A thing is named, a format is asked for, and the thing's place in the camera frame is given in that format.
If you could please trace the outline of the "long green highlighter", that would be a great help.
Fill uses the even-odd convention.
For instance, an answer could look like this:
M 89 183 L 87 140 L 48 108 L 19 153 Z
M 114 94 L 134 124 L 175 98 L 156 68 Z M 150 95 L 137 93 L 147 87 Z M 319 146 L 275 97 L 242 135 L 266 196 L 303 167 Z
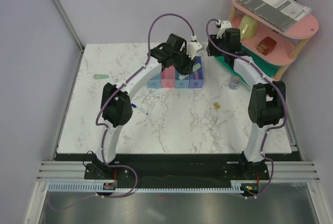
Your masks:
M 200 68 L 201 68 L 201 64 L 200 64 L 200 63 L 194 64 L 194 65 L 193 65 L 193 68 L 192 68 L 192 72 L 191 72 L 190 74 L 194 73 L 195 71 L 199 70 Z M 178 78 L 179 78 L 180 80 L 183 80 L 183 79 L 187 78 L 190 74 L 186 74 L 186 75 L 181 75 L 181 74 L 180 74 L 180 75 L 178 76 Z

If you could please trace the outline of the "pink drawer box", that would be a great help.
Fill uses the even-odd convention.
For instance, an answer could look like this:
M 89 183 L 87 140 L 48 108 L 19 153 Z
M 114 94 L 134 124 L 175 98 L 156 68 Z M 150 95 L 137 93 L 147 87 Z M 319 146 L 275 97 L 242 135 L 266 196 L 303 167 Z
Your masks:
M 163 88 L 175 87 L 175 68 L 173 66 L 166 68 L 162 71 L 161 85 Z

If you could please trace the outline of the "teal blue drawer box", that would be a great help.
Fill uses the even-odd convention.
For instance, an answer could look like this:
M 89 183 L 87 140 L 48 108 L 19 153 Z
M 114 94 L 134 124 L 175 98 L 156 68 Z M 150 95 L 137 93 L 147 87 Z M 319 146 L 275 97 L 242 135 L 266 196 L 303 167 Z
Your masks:
M 176 89 L 187 89 L 189 86 L 189 76 L 183 76 L 177 71 L 175 72 L 175 88 Z

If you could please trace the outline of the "purple drawer box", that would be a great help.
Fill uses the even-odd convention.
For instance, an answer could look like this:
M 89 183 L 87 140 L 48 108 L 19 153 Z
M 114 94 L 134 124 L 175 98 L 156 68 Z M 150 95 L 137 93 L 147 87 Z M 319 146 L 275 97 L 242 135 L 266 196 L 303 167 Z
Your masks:
M 203 75 L 203 64 L 202 64 L 202 59 L 200 56 L 197 56 L 197 60 L 195 62 L 196 64 L 200 64 L 200 68 L 196 71 L 194 71 L 190 76 L 189 76 L 189 88 L 191 89 L 200 89 L 203 87 L 204 84 L 204 75 Z

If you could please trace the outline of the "jar of rubber bands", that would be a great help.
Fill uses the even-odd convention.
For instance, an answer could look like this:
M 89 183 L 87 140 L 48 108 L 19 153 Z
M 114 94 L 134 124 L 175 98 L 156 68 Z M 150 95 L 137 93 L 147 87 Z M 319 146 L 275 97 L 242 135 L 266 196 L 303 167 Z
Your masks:
M 242 79 L 241 77 L 239 76 L 232 76 L 230 78 L 230 81 L 229 81 L 229 84 L 228 84 L 228 87 L 231 89 L 231 90 L 236 90 L 239 88 L 239 86 L 241 85 L 242 83 Z

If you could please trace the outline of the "small yellow eraser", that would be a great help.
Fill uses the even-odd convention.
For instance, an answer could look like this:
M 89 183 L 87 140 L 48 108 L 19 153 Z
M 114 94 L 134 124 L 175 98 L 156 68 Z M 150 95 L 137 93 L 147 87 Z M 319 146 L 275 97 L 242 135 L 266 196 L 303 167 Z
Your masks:
M 214 106 L 215 109 L 220 109 L 220 106 L 219 106 L 218 103 L 214 103 L 213 106 Z

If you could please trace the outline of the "blue whiteboard marker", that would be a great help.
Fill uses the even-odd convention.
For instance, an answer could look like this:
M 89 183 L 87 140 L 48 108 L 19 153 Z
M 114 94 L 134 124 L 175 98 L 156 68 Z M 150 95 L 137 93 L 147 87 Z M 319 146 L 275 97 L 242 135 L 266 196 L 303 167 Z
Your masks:
M 148 113 L 147 113 L 145 110 L 143 110 L 142 108 L 138 107 L 137 105 L 135 105 L 135 104 L 132 103 L 131 106 L 132 106 L 133 108 L 136 108 L 137 110 L 139 110 L 139 111 L 142 112 L 143 114 L 148 115 Z

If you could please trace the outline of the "pink highlighter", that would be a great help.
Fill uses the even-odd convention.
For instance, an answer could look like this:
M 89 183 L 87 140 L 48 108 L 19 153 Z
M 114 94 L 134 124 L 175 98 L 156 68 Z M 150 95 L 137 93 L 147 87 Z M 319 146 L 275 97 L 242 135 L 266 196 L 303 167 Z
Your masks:
M 193 75 L 194 75 L 195 80 L 201 80 L 201 74 L 200 74 L 199 70 L 195 71 L 193 73 Z

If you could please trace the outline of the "light blue drawer box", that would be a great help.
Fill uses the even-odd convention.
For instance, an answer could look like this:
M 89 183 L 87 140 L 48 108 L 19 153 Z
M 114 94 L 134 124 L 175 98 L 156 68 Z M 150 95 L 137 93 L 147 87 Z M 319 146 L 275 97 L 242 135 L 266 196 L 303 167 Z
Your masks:
M 161 73 L 157 74 L 147 82 L 147 87 L 150 89 L 161 89 Z

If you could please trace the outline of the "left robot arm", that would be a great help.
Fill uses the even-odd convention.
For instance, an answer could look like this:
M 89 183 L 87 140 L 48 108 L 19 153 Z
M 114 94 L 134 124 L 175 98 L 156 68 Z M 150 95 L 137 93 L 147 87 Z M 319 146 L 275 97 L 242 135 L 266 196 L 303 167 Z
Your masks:
M 96 173 L 103 179 L 112 177 L 114 169 L 127 165 L 113 165 L 120 132 L 132 117 L 131 100 L 134 95 L 154 76 L 169 67 L 174 67 L 182 75 L 193 73 L 196 54 L 201 45 L 196 41 L 187 42 L 171 33 L 166 42 L 150 49 L 147 59 L 127 78 L 117 84 L 107 83 L 103 87 L 101 107 L 95 125 L 103 126 L 101 146 L 96 154 L 100 163 Z

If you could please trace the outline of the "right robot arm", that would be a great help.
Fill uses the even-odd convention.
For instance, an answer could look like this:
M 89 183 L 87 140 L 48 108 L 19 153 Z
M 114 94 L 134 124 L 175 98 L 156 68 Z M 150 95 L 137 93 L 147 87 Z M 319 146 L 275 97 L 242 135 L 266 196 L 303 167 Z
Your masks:
M 230 69 L 238 73 L 251 89 L 248 115 L 252 127 L 238 166 L 239 175 L 250 179 L 268 160 L 264 151 L 268 132 L 286 124 L 286 86 L 267 77 L 253 58 L 241 49 L 239 29 L 228 28 L 221 35 L 208 34 L 208 40 L 208 55 L 222 56 Z

